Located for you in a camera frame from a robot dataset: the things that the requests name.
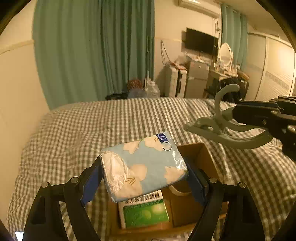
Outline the white wall air conditioner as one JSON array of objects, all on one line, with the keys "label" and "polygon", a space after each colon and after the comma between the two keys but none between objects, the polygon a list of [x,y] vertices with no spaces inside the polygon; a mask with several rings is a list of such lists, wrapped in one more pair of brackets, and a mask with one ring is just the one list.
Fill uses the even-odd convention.
[{"label": "white wall air conditioner", "polygon": [[183,8],[198,11],[213,18],[221,16],[221,6],[215,1],[178,0],[178,5]]}]

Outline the white louvered wardrobe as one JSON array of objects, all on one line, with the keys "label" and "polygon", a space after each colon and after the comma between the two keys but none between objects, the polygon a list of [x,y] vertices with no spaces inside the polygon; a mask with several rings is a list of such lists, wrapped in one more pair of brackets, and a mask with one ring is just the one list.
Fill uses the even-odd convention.
[{"label": "white louvered wardrobe", "polygon": [[279,95],[293,95],[295,51],[280,38],[250,32],[243,72],[249,77],[246,100],[269,101]]}]

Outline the large green curtain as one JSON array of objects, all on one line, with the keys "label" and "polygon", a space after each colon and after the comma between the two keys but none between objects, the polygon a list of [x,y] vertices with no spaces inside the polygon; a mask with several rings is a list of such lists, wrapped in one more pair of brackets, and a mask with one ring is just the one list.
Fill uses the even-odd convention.
[{"label": "large green curtain", "polygon": [[37,1],[33,39],[50,109],[154,75],[154,1]]}]

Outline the green 999 medicine box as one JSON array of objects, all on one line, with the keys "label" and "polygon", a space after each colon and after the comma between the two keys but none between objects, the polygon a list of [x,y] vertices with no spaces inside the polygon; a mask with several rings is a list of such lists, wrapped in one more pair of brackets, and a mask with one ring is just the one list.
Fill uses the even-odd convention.
[{"label": "green 999 medicine box", "polygon": [[138,228],[169,222],[161,190],[135,197],[118,204],[121,228]]}]

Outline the white oval vanity mirror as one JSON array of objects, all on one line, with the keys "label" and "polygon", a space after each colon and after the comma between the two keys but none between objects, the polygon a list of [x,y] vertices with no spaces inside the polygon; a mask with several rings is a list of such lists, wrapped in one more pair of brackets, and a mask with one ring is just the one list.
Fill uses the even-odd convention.
[{"label": "white oval vanity mirror", "polygon": [[228,43],[223,43],[218,51],[218,63],[224,67],[230,67],[233,59],[233,52]]}]

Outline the grey checkered bed duvet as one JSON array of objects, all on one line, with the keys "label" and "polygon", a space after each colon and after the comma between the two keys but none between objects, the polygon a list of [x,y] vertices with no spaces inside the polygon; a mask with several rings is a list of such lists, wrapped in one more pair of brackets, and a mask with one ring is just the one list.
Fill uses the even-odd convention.
[{"label": "grey checkered bed duvet", "polygon": [[134,98],[68,104],[47,113],[26,143],[8,208],[8,230],[25,228],[43,182],[67,182],[91,166],[100,150],[168,132],[177,145],[203,143],[222,183],[247,184],[266,240],[271,240],[295,202],[295,162],[274,139],[251,150],[225,147],[186,132],[184,124],[215,113],[212,99]]}]

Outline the silver mini fridge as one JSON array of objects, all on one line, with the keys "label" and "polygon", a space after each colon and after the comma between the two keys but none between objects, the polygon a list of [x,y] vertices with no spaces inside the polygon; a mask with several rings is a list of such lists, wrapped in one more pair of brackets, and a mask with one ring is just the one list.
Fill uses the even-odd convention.
[{"label": "silver mini fridge", "polygon": [[202,98],[206,88],[209,66],[206,63],[191,61],[188,66],[185,98]]}]

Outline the open cardboard box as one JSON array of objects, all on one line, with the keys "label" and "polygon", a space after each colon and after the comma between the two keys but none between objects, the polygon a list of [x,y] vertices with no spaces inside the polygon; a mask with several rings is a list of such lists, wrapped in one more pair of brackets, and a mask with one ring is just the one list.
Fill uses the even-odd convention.
[{"label": "open cardboard box", "polygon": [[[208,177],[220,180],[214,162],[203,143],[178,146],[181,155],[194,168],[202,169]],[[168,187],[162,189],[169,222],[139,228],[122,229],[118,204],[112,200],[108,204],[106,237],[109,240],[152,240],[188,234],[202,215],[203,206],[196,202],[192,193],[176,196]]]}]

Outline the white suitcase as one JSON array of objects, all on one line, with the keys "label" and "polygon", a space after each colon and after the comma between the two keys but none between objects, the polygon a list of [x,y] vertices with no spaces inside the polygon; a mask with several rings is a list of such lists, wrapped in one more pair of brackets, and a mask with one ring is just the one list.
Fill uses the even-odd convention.
[{"label": "white suitcase", "polygon": [[169,65],[166,67],[165,97],[185,96],[187,70],[184,66]]}]

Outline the clear water jug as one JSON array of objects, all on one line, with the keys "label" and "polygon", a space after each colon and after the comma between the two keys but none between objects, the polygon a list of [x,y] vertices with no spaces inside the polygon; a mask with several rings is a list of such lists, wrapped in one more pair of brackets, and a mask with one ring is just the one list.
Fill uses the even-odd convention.
[{"label": "clear water jug", "polygon": [[145,80],[144,90],[147,98],[159,98],[161,95],[158,85],[151,79]]}]

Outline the brown patterned bag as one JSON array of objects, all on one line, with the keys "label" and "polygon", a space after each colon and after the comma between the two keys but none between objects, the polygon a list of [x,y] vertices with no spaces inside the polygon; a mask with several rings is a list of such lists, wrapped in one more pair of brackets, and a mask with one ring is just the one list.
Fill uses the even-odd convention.
[{"label": "brown patterned bag", "polygon": [[144,88],[144,86],[143,86],[142,82],[137,78],[129,80],[127,82],[128,92],[132,91],[133,89],[143,89],[143,88]]}]

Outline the black backpack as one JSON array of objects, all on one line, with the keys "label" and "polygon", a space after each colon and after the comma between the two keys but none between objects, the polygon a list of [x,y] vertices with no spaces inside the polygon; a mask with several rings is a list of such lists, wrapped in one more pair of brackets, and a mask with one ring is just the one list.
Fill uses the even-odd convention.
[{"label": "black backpack", "polygon": [[238,104],[245,100],[246,87],[237,77],[222,79],[216,87],[215,102],[224,101]]}]

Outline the small green window curtain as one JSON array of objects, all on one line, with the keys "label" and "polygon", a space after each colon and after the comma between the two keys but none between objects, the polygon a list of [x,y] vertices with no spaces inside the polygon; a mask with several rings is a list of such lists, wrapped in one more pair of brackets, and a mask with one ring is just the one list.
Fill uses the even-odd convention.
[{"label": "small green window curtain", "polygon": [[233,52],[233,63],[244,70],[248,47],[248,21],[244,14],[227,4],[221,5],[221,43],[227,43]]}]

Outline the black wall television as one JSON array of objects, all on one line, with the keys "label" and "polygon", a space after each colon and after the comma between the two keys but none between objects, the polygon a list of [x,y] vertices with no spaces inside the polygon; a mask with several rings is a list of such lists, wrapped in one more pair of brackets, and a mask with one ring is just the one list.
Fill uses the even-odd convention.
[{"label": "black wall television", "polygon": [[191,28],[186,29],[186,49],[216,56],[218,51],[218,41],[219,39],[212,35]]}]

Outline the blue floral tissue pack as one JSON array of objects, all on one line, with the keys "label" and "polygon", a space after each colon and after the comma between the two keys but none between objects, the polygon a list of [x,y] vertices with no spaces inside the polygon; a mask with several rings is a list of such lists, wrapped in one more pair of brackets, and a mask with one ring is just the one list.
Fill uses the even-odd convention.
[{"label": "blue floral tissue pack", "polygon": [[116,203],[170,186],[188,174],[168,132],[101,150],[107,191]]}]

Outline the round metal tin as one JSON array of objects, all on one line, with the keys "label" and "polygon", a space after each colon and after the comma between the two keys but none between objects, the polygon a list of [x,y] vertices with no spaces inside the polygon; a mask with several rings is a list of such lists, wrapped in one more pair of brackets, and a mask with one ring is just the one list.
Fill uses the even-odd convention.
[{"label": "round metal tin", "polygon": [[169,189],[176,196],[188,196],[192,193],[189,182],[185,179],[169,186]]}]

